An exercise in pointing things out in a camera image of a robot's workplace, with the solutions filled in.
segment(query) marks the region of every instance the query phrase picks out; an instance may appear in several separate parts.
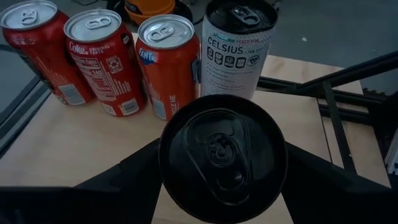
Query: can top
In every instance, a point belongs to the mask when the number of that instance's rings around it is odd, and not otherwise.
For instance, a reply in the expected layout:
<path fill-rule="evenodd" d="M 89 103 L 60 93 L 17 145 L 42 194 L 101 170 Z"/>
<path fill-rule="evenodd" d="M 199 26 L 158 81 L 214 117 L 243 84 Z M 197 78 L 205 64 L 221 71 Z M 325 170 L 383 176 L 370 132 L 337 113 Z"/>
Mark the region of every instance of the can top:
<path fill-rule="evenodd" d="M 122 19 L 107 9 L 93 9 L 71 17 L 63 27 L 64 33 L 78 42 L 96 42 L 114 34 Z"/>
<path fill-rule="evenodd" d="M 14 30 L 27 30 L 41 26 L 57 13 L 50 1 L 26 1 L 8 7 L 0 13 L 1 26 Z"/>
<path fill-rule="evenodd" d="M 232 34 L 252 34 L 272 29 L 278 12 L 263 0 L 217 0 L 206 7 L 206 18 Z"/>
<path fill-rule="evenodd" d="M 155 49 L 173 49 L 188 42 L 195 34 L 193 24 L 178 15 L 151 17 L 138 28 L 139 38 Z"/>
<path fill-rule="evenodd" d="M 259 215 L 279 195 L 287 173 L 277 123 L 234 95 L 203 96 L 179 109 L 163 130 L 158 152 L 169 195 L 209 223 Z"/>

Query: orange object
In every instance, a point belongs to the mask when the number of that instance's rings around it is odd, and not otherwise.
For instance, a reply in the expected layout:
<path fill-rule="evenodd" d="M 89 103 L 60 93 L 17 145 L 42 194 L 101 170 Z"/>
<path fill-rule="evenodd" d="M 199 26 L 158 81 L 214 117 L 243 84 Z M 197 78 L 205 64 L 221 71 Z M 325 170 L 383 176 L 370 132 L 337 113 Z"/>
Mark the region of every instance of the orange object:
<path fill-rule="evenodd" d="M 131 20 L 142 24 L 152 16 L 172 13 L 175 0 L 127 0 L 124 9 Z"/>
<path fill-rule="evenodd" d="M 155 114 L 169 120 L 197 97 L 199 40 L 177 15 L 154 16 L 138 28 L 136 51 Z"/>

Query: white celsius can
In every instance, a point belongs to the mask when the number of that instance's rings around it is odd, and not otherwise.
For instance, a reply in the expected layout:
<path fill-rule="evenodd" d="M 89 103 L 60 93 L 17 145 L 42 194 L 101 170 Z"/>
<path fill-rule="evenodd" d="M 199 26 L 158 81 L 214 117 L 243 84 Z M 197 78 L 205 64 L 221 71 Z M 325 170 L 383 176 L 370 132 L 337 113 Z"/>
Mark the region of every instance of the white celsius can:
<path fill-rule="evenodd" d="M 201 95 L 251 99 L 266 60 L 277 11 L 264 0 L 214 0 L 201 44 Z"/>

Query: silver can top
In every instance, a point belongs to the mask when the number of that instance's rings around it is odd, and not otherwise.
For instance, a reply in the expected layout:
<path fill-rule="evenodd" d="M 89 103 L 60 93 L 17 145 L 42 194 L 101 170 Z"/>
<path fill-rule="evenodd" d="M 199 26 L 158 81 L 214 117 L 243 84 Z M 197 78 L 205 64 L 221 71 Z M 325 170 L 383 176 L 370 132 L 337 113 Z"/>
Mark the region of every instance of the silver can top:
<path fill-rule="evenodd" d="M 96 42 L 117 31 L 122 23 L 118 13 L 93 9 L 71 17 L 63 27 L 64 33 L 78 42 Z"/>
<path fill-rule="evenodd" d="M 51 20 L 56 13 L 57 6 L 50 1 L 25 1 L 0 13 L 1 26 L 14 30 L 33 29 Z"/>
<path fill-rule="evenodd" d="M 193 24 L 177 15 L 159 15 L 144 21 L 138 37 L 155 49 L 173 49 L 188 42 L 195 34 Z"/>

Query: wooden table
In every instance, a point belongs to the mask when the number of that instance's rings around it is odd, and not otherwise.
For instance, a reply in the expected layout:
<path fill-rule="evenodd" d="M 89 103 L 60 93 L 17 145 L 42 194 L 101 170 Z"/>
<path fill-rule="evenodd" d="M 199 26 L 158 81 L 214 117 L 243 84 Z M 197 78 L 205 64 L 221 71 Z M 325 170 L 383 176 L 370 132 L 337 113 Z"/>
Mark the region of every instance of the wooden table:
<path fill-rule="evenodd" d="M 262 75 L 305 82 L 338 69 L 270 55 Z M 340 89 L 361 91 L 359 82 Z M 333 126 L 320 116 L 317 99 L 257 91 L 252 100 L 276 120 L 286 141 L 342 166 Z M 70 107 L 51 95 L 0 160 L 0 185 L 74 186 L 159 137 L 165 124 L 150 105 L 134 116 L 115 118 L 98 102 Z M 389 186 L 373 130 L 353 123 L 344 126 L 358 174 Z M 162 187 L 153 223 L 202 222 L 181 210 Z M 268 210 L 246 223 L 285 224 L 292 219 L 279 195 Z"/>

